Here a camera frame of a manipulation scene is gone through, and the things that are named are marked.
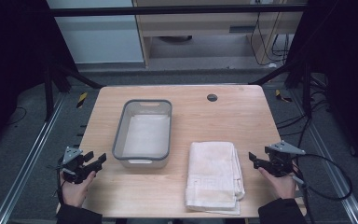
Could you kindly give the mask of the yellow black tape marker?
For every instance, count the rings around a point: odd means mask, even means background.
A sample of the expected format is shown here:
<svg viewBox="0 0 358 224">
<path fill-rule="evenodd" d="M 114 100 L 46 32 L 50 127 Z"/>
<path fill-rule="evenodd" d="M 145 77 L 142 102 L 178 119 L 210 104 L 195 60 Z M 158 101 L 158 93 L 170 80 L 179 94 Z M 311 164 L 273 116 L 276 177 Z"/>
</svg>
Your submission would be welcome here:
<svg viewBox="0 0 358 224">
<path fill-rule="evenodd" d="M 280 90 L 276 90 L 276 91 L 275 91 L 275 97 L 276 97 L 276 99 L 281 100 L 281 101 L 284 101 L 284 102 L 288 102 L 288 103 L 289 103 L 289 102 L 293 102 L 292 98 L 290 98 L 290 97 L 283 97 Z"/>
<path fill-rule="evenodd" d="M 76 104 L 76 108 L 81 108 L 82 107 L 82 105 L 84 104 L 87 96 L 88 96 L 87 92 L 82 92 L 80 94 L 79 99 L 78 99 L 77 104 Z"/>
</svg>

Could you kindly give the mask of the black horizontal frame bar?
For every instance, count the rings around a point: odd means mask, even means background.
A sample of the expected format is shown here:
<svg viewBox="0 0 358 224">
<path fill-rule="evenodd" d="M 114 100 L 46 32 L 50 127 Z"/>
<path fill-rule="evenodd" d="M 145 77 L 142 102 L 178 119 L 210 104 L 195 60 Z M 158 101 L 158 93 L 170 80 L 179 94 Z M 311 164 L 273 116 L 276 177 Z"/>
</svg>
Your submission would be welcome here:
<svg viewBox="0 0 358 224">
<path fill-rule="evenodd" d="M 279 5 L 215 5 L 215 6 L 160 6 L 160 7 L 104 7 L 104 8 L 63 8 L 50 9 L 54 17 L 80 16 L 127 16 L 127 15 L 171 15 L 211 13 L 258 13 L 258 12 L 299 12 L 307 4 Z"/>
</svg>

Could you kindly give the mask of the folded white towel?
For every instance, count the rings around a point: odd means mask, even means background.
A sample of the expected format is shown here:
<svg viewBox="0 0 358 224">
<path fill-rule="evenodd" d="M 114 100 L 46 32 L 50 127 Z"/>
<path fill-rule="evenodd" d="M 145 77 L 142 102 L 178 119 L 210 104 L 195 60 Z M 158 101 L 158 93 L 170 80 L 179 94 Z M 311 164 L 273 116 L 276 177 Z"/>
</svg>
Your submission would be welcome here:
<svg viewBox="0 0 358 224">
<path fill-rule="evenodd" d="M 193 142 L 188 158 L 186 208 L 238 216 L 244 195 L 235 146 L 231 142 Z"/>
</svg>

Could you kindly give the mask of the grey plastic basin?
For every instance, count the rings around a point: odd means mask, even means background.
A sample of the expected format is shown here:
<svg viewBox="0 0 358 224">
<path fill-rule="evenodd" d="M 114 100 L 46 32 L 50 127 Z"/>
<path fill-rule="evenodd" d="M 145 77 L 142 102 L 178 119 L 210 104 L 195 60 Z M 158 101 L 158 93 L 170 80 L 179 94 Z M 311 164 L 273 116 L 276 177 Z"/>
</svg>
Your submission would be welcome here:
<svg viewBox="0 0 358 224">
<path fill-rule="evenodd" d="M 133 99 L 124 104 L 113 156 L 126 168 L 163 168 L 169 158 L 172 104 Z"/>
</svg>

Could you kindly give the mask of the white cabinet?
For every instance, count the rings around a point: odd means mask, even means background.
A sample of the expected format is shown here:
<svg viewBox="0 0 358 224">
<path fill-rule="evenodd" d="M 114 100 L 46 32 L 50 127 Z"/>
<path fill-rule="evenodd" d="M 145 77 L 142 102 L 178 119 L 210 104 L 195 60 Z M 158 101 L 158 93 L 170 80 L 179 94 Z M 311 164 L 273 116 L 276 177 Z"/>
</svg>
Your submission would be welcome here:
<svg viewBox="0 0 358 224">
<path fill-rule="evenodd" d="M 51 9 L 132 7 L 131 0 L 47 0 Z M 56 17 L 77 64 L 142 63 L 135 17 Z"/>
</svg>

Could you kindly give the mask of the black metal stand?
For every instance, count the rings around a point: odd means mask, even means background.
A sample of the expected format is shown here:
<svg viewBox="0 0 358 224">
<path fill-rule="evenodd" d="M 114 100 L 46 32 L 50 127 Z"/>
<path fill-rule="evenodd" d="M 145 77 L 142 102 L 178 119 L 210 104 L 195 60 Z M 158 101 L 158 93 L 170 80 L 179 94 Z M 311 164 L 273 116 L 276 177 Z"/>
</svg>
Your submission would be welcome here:
<svg viewBox="0 0 358 224">
<path fill-rule="evenodd" d="M 45 96 L 46 96 L 46 118 L 45 121 L 49 121 L 54 113 L 53 102 L 53 90 L 52 86 L 56 85 L 60 92 L 68 92 L 72 86 L 69 83 L 67 77 L 73 77 L 76 80 L 86 84 L 93 89 L 101 89 L 102 84 L 92 81 L 87 77 L 82 76 L 78 71 L 70 69 L 64 65 L 53 63 L 44 66 L 43 77 L 45 84 Z"/>
<path fill-rule="evenodd" d="M 291 89 L 302 82 L 302 108 L 305 115 L 311 117 L 311 104 L 310 104 L 310 76 L 311 66 L 306 60 L 293 60 L 285 65 L 275 69 L 268 75 L 260 79 L 250 82 L 250 85 L 262 86 L 269 80 L 277 77 L 280 74 L 288 73 L 288 77 L 284 81 L 284 85 Z"/>
</svg>

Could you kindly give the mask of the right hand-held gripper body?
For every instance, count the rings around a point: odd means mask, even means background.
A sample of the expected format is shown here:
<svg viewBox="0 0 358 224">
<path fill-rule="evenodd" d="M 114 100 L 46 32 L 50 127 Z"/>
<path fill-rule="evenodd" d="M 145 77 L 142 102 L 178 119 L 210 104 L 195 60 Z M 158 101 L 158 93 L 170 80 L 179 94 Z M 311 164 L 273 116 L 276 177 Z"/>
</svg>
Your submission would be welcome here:
<svg viewBox="0 0 358 224">
<path fill-rule="evenodd" d="M 275 177 L 293 172 L 293 155 L 306 154 L 303 149 L 284 141 L 266 146 L 265 153 L 268 155 L 268 160 L 263 162 L 262 167 Z"/>
</svg>

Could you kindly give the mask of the light wooden desk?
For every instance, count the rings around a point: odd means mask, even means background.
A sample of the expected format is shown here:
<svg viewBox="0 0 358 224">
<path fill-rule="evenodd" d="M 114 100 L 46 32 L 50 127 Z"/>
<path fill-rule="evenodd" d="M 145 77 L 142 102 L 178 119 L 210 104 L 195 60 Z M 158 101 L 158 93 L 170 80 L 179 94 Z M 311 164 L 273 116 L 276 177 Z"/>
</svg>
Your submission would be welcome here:
<svg viewBox="0 0 358 224">
<path fill-rule="evenodd" d="M 307 0 L 131 0 L 136 7 L 279 5 Z M 272 60 L 277 35 L 293 35 L 302 18 L 300 12 L 211 13 L 138 15 L 140 36 L 146 43 L 157 36 L 247 35 L 258 63 Z"/>
</svg>

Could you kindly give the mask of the person's right hand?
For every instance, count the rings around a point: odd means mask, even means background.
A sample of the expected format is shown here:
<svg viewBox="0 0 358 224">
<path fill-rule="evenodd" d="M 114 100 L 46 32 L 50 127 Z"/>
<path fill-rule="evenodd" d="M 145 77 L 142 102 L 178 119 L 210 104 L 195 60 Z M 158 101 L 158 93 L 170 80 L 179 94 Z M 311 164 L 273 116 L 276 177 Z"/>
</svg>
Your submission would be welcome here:
<svg viewBox="0 0 358 224">
<path fill-rule="evenodd" d="M 276 177 L 271 175 L 267 170 L 260 167 L 258 171 L 264 176 L 270 185 L 273 187 L 274 192 L 278 198 L 282 199 L 294 199 L 296 196 L 296 181 L 292 175 L 285 175 L 282 177 Z"/>
</svg>

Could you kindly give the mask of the person's left hand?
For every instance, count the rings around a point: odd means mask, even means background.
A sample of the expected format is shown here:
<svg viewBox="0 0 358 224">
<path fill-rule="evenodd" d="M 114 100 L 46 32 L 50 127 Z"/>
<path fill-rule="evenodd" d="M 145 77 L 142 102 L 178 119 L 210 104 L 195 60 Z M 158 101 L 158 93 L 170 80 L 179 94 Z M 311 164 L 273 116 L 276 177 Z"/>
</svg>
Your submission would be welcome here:
<svg viewBox="0 0 358 224">
<path fill-rule="evenodd" d="M 89 186 L 93 182 L 95 176 L 96 173 L 92 171 L 82 183 L 74 184 L 65 181 L 63 173 L 60 173 L 63 202 L 67 205 L 81 208 L 83 202 L 86 200 Z"/>
</svg>

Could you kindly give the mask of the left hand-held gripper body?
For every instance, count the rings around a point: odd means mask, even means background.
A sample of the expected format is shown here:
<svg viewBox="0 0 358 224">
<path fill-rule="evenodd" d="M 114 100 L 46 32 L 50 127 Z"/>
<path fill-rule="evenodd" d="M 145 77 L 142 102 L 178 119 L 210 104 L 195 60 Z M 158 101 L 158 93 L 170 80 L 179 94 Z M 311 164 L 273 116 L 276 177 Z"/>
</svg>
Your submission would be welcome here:
<svg viewBox="0 0 358 224">
<path fill-rule="evenodd" d="M 64 181 L 80 184 L 86 178 L 85 158 L 82 155 L 83 150 L 79 148 L 67 147 L 63 155 L 58 160 L 58 183 L 62 184 Z"/>
</svg>

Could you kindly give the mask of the aluminium floor rail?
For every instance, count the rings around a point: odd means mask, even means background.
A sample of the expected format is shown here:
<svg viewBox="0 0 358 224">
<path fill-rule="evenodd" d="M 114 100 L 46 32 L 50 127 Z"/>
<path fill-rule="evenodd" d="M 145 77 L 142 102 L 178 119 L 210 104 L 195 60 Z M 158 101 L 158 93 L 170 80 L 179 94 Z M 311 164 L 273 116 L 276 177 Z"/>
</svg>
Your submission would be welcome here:
<svg viewBox="0 0 358 224">
<path fill-rule="evenodd" d="M 292 95 L 293 101 L 295 102 L 298 110 L 300 112 L 304 112 L 302 107 L 302 96 L 300 93 L 296 90 L 290 90 L 289 92 Z M 322 136 L 313 123 L 310 124 L 310 138 L 320 156 L 323 156 L 328 160 L 333 159 L 326 144 L 324 143 L 324 140 L 322 139 Z M 350 191 L 350 185 L 346 181 L 344 174 L 335 165 L 325 161 L 324 169 L 326 170 L 338 196 L 344 196 L 346 192 Z M 341 200 L 340 202 L 342 203 L 351 223 L 358 224 L 358 202 L 355 196 L 351 194 L 348 198 Z"/>
<path fill-rule="evenodd" d="M 7 224 L 14 207 L 16 206 L 18 199 L 29 179 L 31 172 L 48 140 L 51 130 L 56 123 L 58 116 L 62 111 L 62 105 L 65 101 L 66 93 L 59 93 L 56 102 L 53 106 L 53 112 L 49 119 L 47 119 L 38 136 L 36 137 L 34 144 L 28 153 L 20 171 L 18 172 L 14 183 L 12 184 L 6 198 L 0 205 L 0 224 Z"/>
</svg>

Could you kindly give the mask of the black curtain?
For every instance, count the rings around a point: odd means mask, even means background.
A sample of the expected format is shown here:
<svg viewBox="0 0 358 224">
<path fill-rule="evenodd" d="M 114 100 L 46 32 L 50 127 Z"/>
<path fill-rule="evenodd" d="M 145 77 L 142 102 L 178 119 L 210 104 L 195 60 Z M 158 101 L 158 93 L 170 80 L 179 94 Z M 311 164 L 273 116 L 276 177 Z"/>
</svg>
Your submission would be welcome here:
<svg viewBox="0 0 358 224">
<path fill-rule="evenodd" d="M 292 43 L 293 60 L 305 43 L 307 62 L 327 76 L 327 95 L 358 152 L 358 0 L 308 0 Z"/>
<path fill-rule="evenodd" d="M 75 71 L 76 64 L 47 0 L 0 0 L 0 132 L 17 107 L 18 96 L 44 82 L 43 59 Z"/>
</svg>

